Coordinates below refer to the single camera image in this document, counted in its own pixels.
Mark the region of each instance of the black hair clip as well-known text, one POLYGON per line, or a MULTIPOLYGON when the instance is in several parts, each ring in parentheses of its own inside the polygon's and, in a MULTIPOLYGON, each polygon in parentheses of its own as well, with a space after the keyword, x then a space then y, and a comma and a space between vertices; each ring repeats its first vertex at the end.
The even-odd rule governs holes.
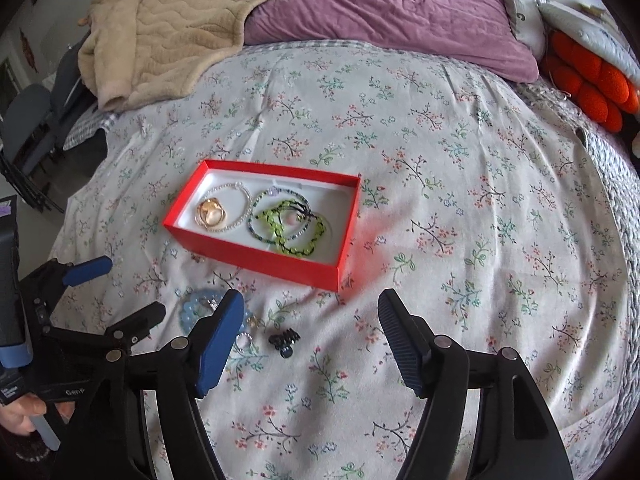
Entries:
POLYGON ((282 334, 274 334, 269 337, 269 343, 280 350, 280 355, 288 359, 293 355, 292 346, 300 339, 300 334, 292 328, 286 329, 282 334))

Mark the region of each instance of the gold ring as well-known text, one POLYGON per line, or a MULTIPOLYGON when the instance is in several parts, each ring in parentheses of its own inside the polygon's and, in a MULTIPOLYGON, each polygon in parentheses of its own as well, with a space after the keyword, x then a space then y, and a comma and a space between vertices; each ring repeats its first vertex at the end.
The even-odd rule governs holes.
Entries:
POLYGON ((196 222, 209 230, 221 228, 225 219, 225 208, 217 198, 203 200, 196 210, 196 222))

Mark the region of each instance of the red cardboard box lid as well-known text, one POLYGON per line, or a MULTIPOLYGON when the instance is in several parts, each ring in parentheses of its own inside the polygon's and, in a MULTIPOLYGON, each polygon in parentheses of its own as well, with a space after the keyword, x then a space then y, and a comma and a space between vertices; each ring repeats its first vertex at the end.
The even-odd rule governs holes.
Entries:
POLYGON ((358 176, 329 173, 319 170, 276 166, 273 164, 257 164, 254 162, 237 162, 227 160, 203 160, 170 207, 162 225, 187 250, 219 260, 244 269, 254 270, 283 280, 303 283, 324 290, 338 291, 342 281, 343 270, 349 241, 355 224, 360 195, 360 178, 358 176), (188 206, 191 197, 198 190, 204 177, 210 170, 237 171, 243 173, 262 174, 273 177, 286 177, 310 182, 333 184, 353 189, 346 228, 341 234, 337 257, 333 264, 315 262, 307 258, 297 258, 286 254, 275 253, 246 245, 238 244, 218 237, 199 233, 195 230, 180 227, 178 219, 188 206))

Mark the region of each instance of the floral pattern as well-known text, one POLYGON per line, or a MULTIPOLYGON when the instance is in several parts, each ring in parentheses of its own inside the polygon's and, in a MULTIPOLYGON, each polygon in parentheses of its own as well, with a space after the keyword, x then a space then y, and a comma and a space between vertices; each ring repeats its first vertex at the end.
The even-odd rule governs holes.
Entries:
MULTIPOLYGON (((606 190, 551 107, 527 104, 477 66, 355 42, 248 48, 193 95, 119 117, 109 155, 74 195, 52 255, 108 254, 109 276, 55 313, 100 332, 152 301, 180 334, 184 295, 236 288, 255 314, 252 345, 229 356, 199 402, 231 478, 394 478, 424 402, 406 388, 376 313, 395 287, 412 314, 469 349, 520 352, 561 430, 576 479, 623 386, 629 338, 625 257, 606 190), (360 174, 344 281, 314 290, 182 248, 162 218, 203 158, 360 174), (268 344, 302 339, 289 360, 268 344)), ((161 479, 170 478, 154 396, 145 394, 161 479)), ((453 478, 473 442, 465 419, 453 478)))

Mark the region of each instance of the blue rubber fingertip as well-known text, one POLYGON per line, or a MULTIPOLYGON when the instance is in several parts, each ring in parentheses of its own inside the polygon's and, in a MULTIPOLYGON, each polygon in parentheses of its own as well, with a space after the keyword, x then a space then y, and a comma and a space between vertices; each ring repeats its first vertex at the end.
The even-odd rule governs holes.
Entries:
POLYGON ((69 267, 62 283, 65 286, 78 286, 98 276, 108 274, 113 268, 113 262, 108 256, 101 256, 84 264, 69 267))
POLYGON ((236 342, 238 329, 244 319, 244 298, 237 290, 228 290, 218 310, 224 314, 200 356, 200 375, 196 382, 197 395, 202 398, 218 384, 225 370, 226 360, 236 342))

